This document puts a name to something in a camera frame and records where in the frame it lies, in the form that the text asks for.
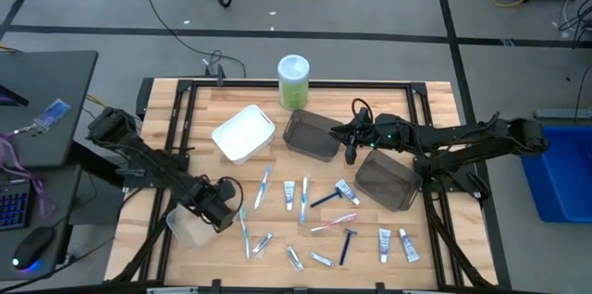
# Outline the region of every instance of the toothpaste tube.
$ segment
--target toothpaste tube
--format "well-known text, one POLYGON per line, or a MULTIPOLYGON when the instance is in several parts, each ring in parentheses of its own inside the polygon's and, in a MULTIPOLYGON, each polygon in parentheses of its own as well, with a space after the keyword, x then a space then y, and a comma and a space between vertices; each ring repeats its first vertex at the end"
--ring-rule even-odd
POLYGON ((306 221, 305 212, 306 212, 306 202, 308 202, 308 175, 304 177, 302 181, 302 202, 301 202, 301 209, 300 209, 300 223, 303 224, 306 221))
POLYGON ((296 254, 296 251, 292 246, 288 247, 288 258, 290 258, 290 263, 294 266, 296 271, 301 272, 304 269, 300 258, 298 258, 298 254, 296 254))
POLYGON ((288 211, 292 210, 292 205, 294 204, 294 185, 296 182, 294 181, 285 181, 284 182, 284 198, 286 199, 286 209, 288 211))
POLYGON ((273 238, 273 234, 271 233, 267 233, 267 235, 265 235, 260 241, 259 244, 257 244, 257 246, 255 247, 255 249, 253 249, 253 253, 257 254, 259 252, 261 252, 265 246, 267 245, 267 243, 269 243, 269 241, 273 238))
POLYGON ((316 232, 319 230, 327 229, 327 228, 329 228, 333 225, 336 225, 338 223, 342 223, 342 222, 346 222, 346 221, 353 221, 353 220, 355 220, 356 216, 357 216, 357 214, 346 214, 338 219, 331 221, 330 223, 324 224, 320 227, 315 227, 315 228, 311 229, 311 231, 316 232))
POLYGON ((390 249, 390 230, 384 228, 378 230, 378 245, 380 246, 380 262, 386 263, 390 249))
POLYGON ((323 257, 318 253, 314 253, 311 252, 311 258, 314 259, 315 261, 324 264, 328 267, 333 267, 333 261, 331 261, 330 259, 328 259, 327 257, 323 257))
POLYGON ((360 200, 355 196, 355 193, 343 178, 340 179, 339 182, 335 183, 335 186, 337 189, 341 190, 341 193, 343 193, 351 202, 356 205, 360 204, 360 200))
POLYGON ((411 239, 405 233, 405 229, 399 229, 399 235, 401 236, 401 242, 403 243, 403 248, 405 249, 405 254, 407 255, 407 261, 409 263, 413 263, 419 260, 419 255, 415 251, 415 247, 411 243, 411 239))

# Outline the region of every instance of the gray concrete floor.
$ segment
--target gray concrete floor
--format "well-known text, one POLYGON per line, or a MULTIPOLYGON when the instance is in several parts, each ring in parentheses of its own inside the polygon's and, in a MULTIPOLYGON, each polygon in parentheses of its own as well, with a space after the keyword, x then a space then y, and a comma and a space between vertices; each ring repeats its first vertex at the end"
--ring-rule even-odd
MULTIPOLYGON (((0 19, 14 1, 0 0, 0 19)), ((581 1, 569 5, 569 15, 581 1)), ((446 36, 438 0, 235 0, 226 10, 216 0, 154 3, 165 22, 179 29, 269 31, 274 27, 276 31, 446 36), (272 11, 277 12, 275 16, 269 15, 272 11)), ((450 0, 458 36, 496 39, 563 39, 553 26, 553 22, 561 24, 561 6, 562 2, 535 1, 502 9, 489 0, 450 0)), ((146 0, 26 0, 13 25, 162 29, 146 0)), ((452 83, 461 107, 447 44, 229 37, 183 40, 205 51, 220 49, 236 56, 247 65, 249 78, 273 78, 283 55, 301 54, 311 62, 315 79, 446 80, 452 83)), ((143 77, 200 75, 204 70, 202 56, 166 36, 8 32, 2 43, 32 52, 97 50, 99 60, 90 93, 128 111, 135 109, 135 95, 143 77)), ((586 65, 592 64, 589 49, 467 45, 461 47, 461 55, 477 119, 487 119, 495 111, 507 118, 529 117, 540 107, 574 106, 578 82, 586 65)), ((225 68, 230 76, 241 73, 232 63, 225 63, 225 68)), ((590 87, 589 83, 585 85, 581 107, 592 106, 592 99, 586 96, 590 87)), ((88 109, 99 112, 91 105, 88 109)), ((89 122, 88 116, 82 117, 77 141, 85 142, 89 122)), ((542 223, 519 159, 507 156, 487 164, 513 287, 589 292, 592 226, 542 223)), ((97 183, 101 188, 96 204, 117 208, 121 193, 97 183)), ((90 191, 85 179, 80 198, 90 191)), ((96 204, 89 204, 79 214, 96 214, 96 204)), ((104 220, 101 225, 76 227, 70 249, 82 253, 110 238, 115 220, 107 215, 104 220)), ((98 284, 103 280, 109 249, 105 246, 77 267, 29 288, 98 284)))

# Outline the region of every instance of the white cable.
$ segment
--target white cable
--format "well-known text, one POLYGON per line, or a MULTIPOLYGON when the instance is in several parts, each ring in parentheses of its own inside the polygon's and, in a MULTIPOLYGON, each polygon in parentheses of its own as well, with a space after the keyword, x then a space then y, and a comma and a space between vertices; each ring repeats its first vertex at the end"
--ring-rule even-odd
MULTIPOLYGON (((567 7, 567 3, 569 3, 570 0, 565 0, 565 3, 563 3, 563 9, 561 10, 563 12, 563 22, 569 25, 569 30, 570 31, 575 31, 572 26, 577 24, 578 22, 580 22, 579 20, 574 20, 573 23, 568 23, 568 19, 567 19, 567 13, 565 12, 565 8, 567 7)), ((586 31, 592 31, 592 28, 586 28, 586 31)))

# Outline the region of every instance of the small toothpaste tube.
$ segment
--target small toothpaste tube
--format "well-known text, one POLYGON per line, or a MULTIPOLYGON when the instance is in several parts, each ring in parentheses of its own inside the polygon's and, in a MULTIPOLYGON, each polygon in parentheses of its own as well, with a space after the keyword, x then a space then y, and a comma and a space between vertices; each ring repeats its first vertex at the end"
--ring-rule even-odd
POLYGON ((328 259, 327 257, 323 257, 318 253, 314 253, 311 252, 311 258, 314 259, 315 261, 324 264, 328 267, 333 267, 333 261, 331 261, 330 259, 328 259))
POLYGON ((356 205, 360 204, 360 200, 358 199, 358 197, 355 196, 355 193, 353 192, 352 188, 350 188, 350 186, 347 184, 345 179, 340 179, 339 182, 335 183, 335 186, 337 187, 337 189, 341 190, 341 193, 343 193, 351 202, 353 202, 356 205))
POLYGON ((273 234, 271 233, 267 233, 267 235, 265 235, 260 241, 259 244, 257 244, 257 246, 255 247, 255 249, 253 249, 253 253, 257 254, 259 252, 261 252, 265 246, 267 245, 267 243, 269 243, 269 241, 271 240, 271 238, 273 238, 273 234))
POLYGON ((378 230, 378 244, 380 246, 380 262, 386 263, 390 249, 390 230, 385 228, 378 230))
POLYGON ((294 204, 294 186, 296 182, 294 181, 285 181, 284 182, 284 198, 286 199, 286 209, 288 211, 292 210, 294 204))
POLYGON ((290 258, 290 263, 292 266, 294 266, 296 271, 301 272, 304 270, 304 266, 302 265, 300 258, 298 258, 298 254, 296 254, 296 251, 294 248, 292 248, 292 246, 288 247, 288 258, 290 258))
POLYGON ((413 243, 411 243, 411 239, 409 239, 409 236, 407 233, 405 233, 405 229, 399 229, 399 235, 401 236, 401 242, 403 243, 403 248, 405 249, 405 255, 407 255, 407 261, 409 263, 413 263, 419 260, 419 255, 415 251, 415 247, 413 246, 413 243))

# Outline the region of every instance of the wooden table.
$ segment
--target wooden table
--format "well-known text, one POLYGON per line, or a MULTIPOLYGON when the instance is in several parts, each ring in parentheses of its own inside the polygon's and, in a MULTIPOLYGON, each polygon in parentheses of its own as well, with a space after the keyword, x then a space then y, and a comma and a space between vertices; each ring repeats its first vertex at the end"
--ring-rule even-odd
MULTIPOLYGON (((176 85, 176 79, 154 81, 142 127, 142 137, 154 149, 162 149, 165 145, 176 85)), ((450 84, 427 82, 426 87, 435 126, 458 125, 460 122, 450 84)), ((384 112, 405 119, 410 118, 405 93, 393 90, 311 89, 306 109, 342 122, 349 122, 352 119, 353 95, 364 98, 372 106, 375 115, 384 112)), ((184 117, 183 111, 186 106, 187 100, 184 101, 180 117, 184 117)), ((417 111, 419 117, 423 116, 419 104, 417 111)), ((421 195, 416 198, 409 211, 392 213, 358 191, 361 200, 359 206, 354 206, 346 199, 334 199, 314 209, 308 208, 305 225, 298 223, 300 205, 297 202, 292 212, 286 211, 283 181, 297 181, 298 199, 302 195, 302 178, 309 173, 310 200, 315 201, 331 193, 333 185, 340 178, 353 183, 356 170, 368 152, 366 149, 359 150, 355 165, 345 164, 344 147, 340 147, 339 153, 330 163, 291 152, 282 139, 289 118, 290 111, 283 109, 278 102, 277 89, 199 88, 191 125, 189 146, 195 149, 190 152, 189 172, 194 175, 206 174, 212 180, 222 176, 231 176, 239 180, 244 187, 244 205, 248 212, 247 226, 250 230, 252 248, 267 232, 272 232, 274 238, 263 258, 252 257, 251 260, 245 257, 238 221, 200 250, 182 249, 173 239, 166 284, 210 286, 212 279, 219 278, 223 287, 374 288, 375 282, 384 282, 387 288, 435 288, 436 279, 426 212, 421 195), (275 138, 245 164, 234 165, 215 146, 211 133, 248 104, 257 104, 273 120, 276 125, 275 138), (256 213, 253 210, 253 201, 267 164, 273 165, 269 177, 270 186, 265 201, 256 213), (336 266, 329 269, 309 258, 309 253, 315 251, 336 262, 339 260, 345 240, 345 226, 339 225, 315 236, 311 236, 307 229, 348 212, 358 214, 358 219, 347 225, 356 229, 358 235, 351 240, 345 264, 339 266, 336 263, 336 266), (381 264, 378 260, 377 231, 380 227, 389 228, 393 233, 386 264, 381 264), (404 228, 410 235, 421 256, 418 262, 407 263, 397 236, 399 228, 404 228), (296 272, 290 265, 286 251, 290 244, 294 246, 304 264, 303 272, 296 272)), ((179 142, 181 124, 178 130, 176 143, 179 142)), ((411 166, 410 154, 387 154, 411 166)), ((106 279, 117 275, 142 244, 153 199, 153 190, 142 191, 130 200, 122 211, 105 274, 106 279)), ((454 231, 460 247, 485 279, 497 283, 478 203, 465 193, 451 193, 449 199, 454 231)), ((452 284, 449 254, 441 241, 440 245, 443 248, 447 281, 452 284)), ((151 275, 154 275, 156 268, 155 255, 158 255, 158 251, 153 253, 151 275)))

